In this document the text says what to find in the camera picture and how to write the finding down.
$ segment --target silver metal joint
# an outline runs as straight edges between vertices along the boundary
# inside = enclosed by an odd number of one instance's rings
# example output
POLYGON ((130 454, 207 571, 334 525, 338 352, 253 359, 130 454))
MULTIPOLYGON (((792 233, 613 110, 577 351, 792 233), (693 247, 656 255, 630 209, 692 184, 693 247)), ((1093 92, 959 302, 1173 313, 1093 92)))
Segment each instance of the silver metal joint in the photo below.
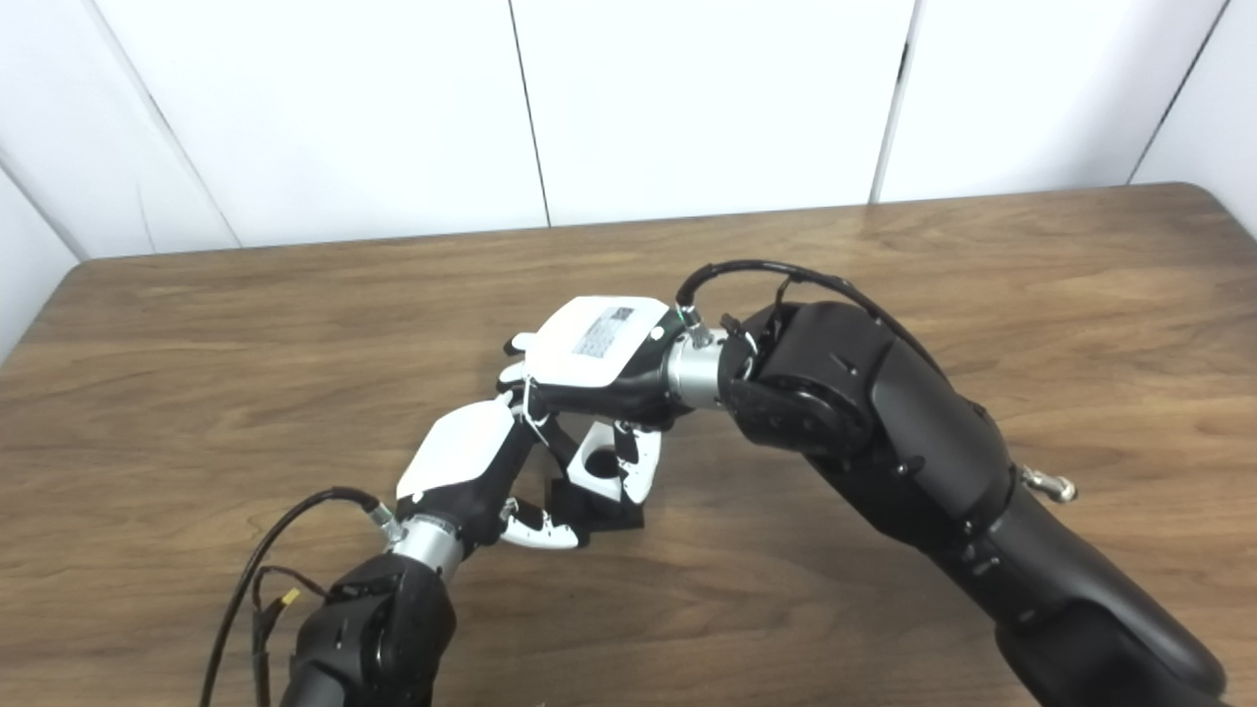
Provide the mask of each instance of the silver metal joint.
POLYGON ((1079 497, 1079 487, 1065 477, 1045 474, 1024 464, 1017 464, 1017 470, 1026 488, 1037 491, 1056 503, 1068 503, 1079 497))
POLYGON ((459 528, 435 516, 414 516, 402 522, 405 536, 392 547, 396 555, 405 555, 431 567, 449 586, 454 570, 463 562, 463 540, 459 528))
POLYGON ((685 333, 689 335, 691 347, 706 348, 715 342, 715 338, 711 336, 711 330, 703 326, 703 315, 699 315, 699 311, 694 304, 688 307, 678 304, 676 313, 680 315, 681 322, 685 325, 685 333))
MULTIPOLYGON (((713 342, 728 338, 724 331, 713 331, 704 327, 713 342)), ((681 403, 690 408, 718 410, 720 409, 720 353, 723 346, 708 346, 695 348, 688 342, 689 335, 680 335, 676 343, 667 352, 665 371, 667 375, 667 389, 681 403)))
POLYGON ((393 518, 392 511, 387 506, 381 503, 376 506, 376 509, 367 513, 371 517, 371 522, 376 523, 380 532, 383 533, 385 540, 388 541, 388 546, 392 547, 393 543, 406 537, 406 531, 401 527, 396 518, 393 518))

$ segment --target robotic hand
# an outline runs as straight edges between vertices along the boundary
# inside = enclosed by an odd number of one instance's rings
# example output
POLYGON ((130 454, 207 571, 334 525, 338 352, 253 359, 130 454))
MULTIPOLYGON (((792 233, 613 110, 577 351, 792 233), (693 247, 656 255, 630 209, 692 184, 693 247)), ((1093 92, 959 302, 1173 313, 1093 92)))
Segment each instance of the robotic hand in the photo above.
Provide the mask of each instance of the robotic hand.
POLYGON ((390 543, 327 591, 297 635, 282 707, 429 704, 454 635, 446 587, 481 545, 578 547, 588 536, 510 496, 537 442, 512 394, 432 425, 397 483, 390 543))
POLYGON ((1016 464, 987 411, 846 281, 764 260, 706 265, 675 307, 578 297, 507 352, 524 360, 503 371, 502 396, 442 418, 398 484, 403 537, 302 626, 284 707, 430 701, 458 564, 499 537, 576 547, 587 532, 640 526, 660 434, 699 409, 798 452, 874 527, 938 565, 992 618, 1001 653, 1046 707, 1222 706, 1217 658, 1031 496, 1067 502, 1073 486, 1016 464), (695 292, 737 270, 787 279, 745 321, 706 327, 695 292), (787 302, 793 282, 852 303, 787 302), (611 424, 577 445, 558 426, 567 413, 611 424), (535 442, 563 472, 549 512, 509 497, 535 442))

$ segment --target cable connector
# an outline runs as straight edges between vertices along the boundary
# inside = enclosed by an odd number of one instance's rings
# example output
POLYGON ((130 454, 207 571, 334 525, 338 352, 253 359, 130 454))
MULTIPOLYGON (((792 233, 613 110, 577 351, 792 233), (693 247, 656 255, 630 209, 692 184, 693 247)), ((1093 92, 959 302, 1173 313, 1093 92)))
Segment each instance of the cable connector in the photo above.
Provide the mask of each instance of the cable connector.
POLYGON ((367 516, 371 518, 371 522, 380 528, 380 532, 383 533, 390 547, 401 542, 401 540, 406 537, 406 528, 401 527, 401 523, 398 523, 397 518, 393 517, 392 511, 390 511, 383 503, 376 506, 375 509, 367 513, 367 516))
POLYGON ((681 323, 685 325, 685 332, 689 335, 690 345, 694 348, 706 348, 715 342, 711 330, 703 325, 703 315, 699 315, 694 304, 678 303, 676 315, 681 318, 681 323))

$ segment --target wire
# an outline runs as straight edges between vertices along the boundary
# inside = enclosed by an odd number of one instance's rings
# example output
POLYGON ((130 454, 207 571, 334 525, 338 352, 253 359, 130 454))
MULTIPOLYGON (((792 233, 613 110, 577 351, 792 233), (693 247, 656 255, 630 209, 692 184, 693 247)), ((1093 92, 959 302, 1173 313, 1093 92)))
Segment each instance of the wire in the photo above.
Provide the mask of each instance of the wire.
POLYGON ((319 584, 308 576, 298 572, 292 567, 284 567, 282 565, 263 565, 258 567, 258 572, 253 575, 253 608, 255 611, 261 611, 261 580, 269 574, 288 575, 294 580, 302 582, 305 589, 310 590, 318 596, 327 598, 327 590, 319 586, 319 584))
POLYGON ((254 548, 253 555, 249 556, 249 561, 244 565, 240 580, 231 591, 231 599, 228 601, 228 609, 222 615, 222 623, 219 624, 219 632, 214 637, 214 645, 210 648, 210 659, 205 665, 205 682, 201 684, 200 707, 210 707, 210 701, 214 697, 214 682, 219 677, 219 665, 222 663, 222 652, 226 649, 228 637, 231 634, 231 624, 235 621, 236 611, 240 610, 240 604, 244 603, 245 594, 249 591, 249 581, 258 572, 258 566, 261 565, 261 559, 266 555, 266 551, 270 550, 270 546, 275 543, 279 533, 284 532, 284 530, 290 526, 293 521, 300 517, 302 513, 309 511, 319 503, 323 503, 324 501, 353 501, 367 513, 375 511, 380 506, 380 499, 365 491, 334 486, 309 496, 297 506, 289 508, 288 512, 275 521, 275 525, 266 531, 266 535, 261 536, 261 540, 258 542, 258 547, 254 548))
MULTIPOLYGON (((724 263, 708 263, 706 265, 703 265, 701 268, 690 273, 690 277, 685 278, 685 282, 681 283, 681 287, 676 289, 676 307, 678 308, 693 307, 694 294, 708 281, 715 279, 727 273, 748 272, 748 270, 779 273, 787 276, 791 281, 794 282, 808 282, 812 284, 818 284, 832 292, 837 292, 838 294, 864 307, 866 312, 869 312, 877 320, 881 320, 882 323, 885 323, 886 327, 895 333, 895 336, 903 338, 905 343, 911 346, 913 350, 916 351, 916 353, 921 359, 924 359, 925 362, 929 364, 931 369, 938 371, 938 374, 941 375, 944 379, 947 377, 943 374, 943 369, 938 365, 938 361, 935 361, 934 357, 930 356, 929 351, 926 351, 925 347, 921 346, 921 342, 916 341, 916 337, 913 336, 906 328, 904 328, 904 325, 899 323, 899 321, 896 321, 895 317, 891 317, 890 312, 886 312, 885 309, 881 308, 881 306, 870 299, 869 296, 856 289, 856 286, 851 284, 846 279, 840 278, 837 276, 828 276, 816 270, 810 270, 799 265, 792 265, 789 263, 779 263, 777 260, 725 260, 724 263)), ((782 294, 783 289, 784 288, 779 288, 778 294, 782 294)))

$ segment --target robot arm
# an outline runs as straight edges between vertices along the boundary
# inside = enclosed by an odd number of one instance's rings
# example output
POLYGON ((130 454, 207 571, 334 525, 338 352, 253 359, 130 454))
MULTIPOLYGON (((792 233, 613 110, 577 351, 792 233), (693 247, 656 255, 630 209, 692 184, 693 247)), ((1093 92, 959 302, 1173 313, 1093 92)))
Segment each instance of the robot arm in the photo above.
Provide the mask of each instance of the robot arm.
POLYGON ((546 410, 652 430, 696 409, 724 410, 748 440, 798 452, 874 527, 921 551, 992 618, 1006 660, 1045 706, 1222 704, 1217 658, 1031 497, 1068 501, 1072 484, 1016 464, 987 411, 846 281, 740 260, 696 272, 675 309, 581 299, 527 351, 524 380, 546 410), (788 279, 774 304, 708 328, 694 292, 737 270, 788 279), (784 302, 791 282, 855 304, 784 302), (623 309, 645 309, 650 326, 608 327, 623 309), (564 374, 596 367, 585 359, 597 352, 610 359, 601 377, 564 374))

